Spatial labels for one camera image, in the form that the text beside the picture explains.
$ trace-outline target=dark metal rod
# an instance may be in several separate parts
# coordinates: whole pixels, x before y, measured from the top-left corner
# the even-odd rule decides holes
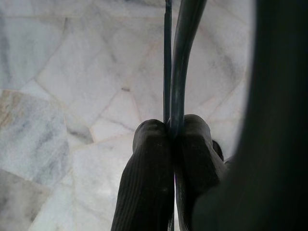
[[[172,0],[166,0],[165,27],[164,27],[164,123],[170,117],[170,81],[171,81],[171,23]]]
[[[170,124],[172,139],[184,125],[185,82],[190,51],[206,0],[182,0],[177,23],[171,72]]]

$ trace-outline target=marble floor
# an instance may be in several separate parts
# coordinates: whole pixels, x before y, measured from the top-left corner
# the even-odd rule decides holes
[[[188,68],[185,113],[225,158],[244,117],[251,2],[207,1]],[[163,118],[164,4],[0,0],[1,231],[110,230],[134,131]]]

